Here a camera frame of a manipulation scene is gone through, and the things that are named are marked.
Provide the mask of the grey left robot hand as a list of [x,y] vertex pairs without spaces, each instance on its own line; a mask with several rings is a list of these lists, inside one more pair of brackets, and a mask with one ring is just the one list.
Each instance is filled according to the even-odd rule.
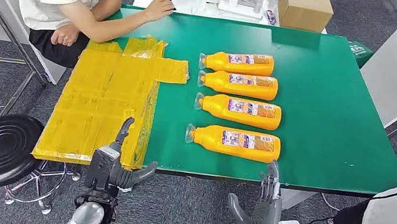
[[109,173],[108,183],[113,186],[117,186],[120,189],[130,189],[139,182],[144,181],[146,178],[155,173],[157,169],[157,162],[151,162],[147,167],[138,169],[136,171],[130,171],[122,168],[120,163],[121,148],[123,141],[128,136],[129,128],[133,124],[135,119],[128,117],[121,125],[119,132],[114,142],[109,146],[110,149],[114,150],[119,154],[117,158],[113,160],[113,166]]

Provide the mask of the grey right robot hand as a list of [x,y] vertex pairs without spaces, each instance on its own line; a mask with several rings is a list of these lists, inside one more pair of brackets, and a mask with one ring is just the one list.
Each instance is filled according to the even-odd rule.
[[228,194],[228,207],[237,224],[278,224],[282,211],[279,166],[277,161],[267,165],[268,174],[261,174],[260,198],[252,214],[240,206],[235,193]]

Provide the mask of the person's right hand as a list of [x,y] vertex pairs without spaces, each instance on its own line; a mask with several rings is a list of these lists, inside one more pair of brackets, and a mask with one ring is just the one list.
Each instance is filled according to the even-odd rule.
[[171,15],[174,11],[175,7],[171,0],[153,0],[143,11],[143,16],[146,22],[152,22]]

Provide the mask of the person's left hand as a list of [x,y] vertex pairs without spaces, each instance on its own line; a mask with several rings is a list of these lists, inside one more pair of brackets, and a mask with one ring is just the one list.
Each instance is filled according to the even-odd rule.
[[66,24],[56,29],[51,36],[51,43],[70,47],[79,37],[80,30],[73,24]]

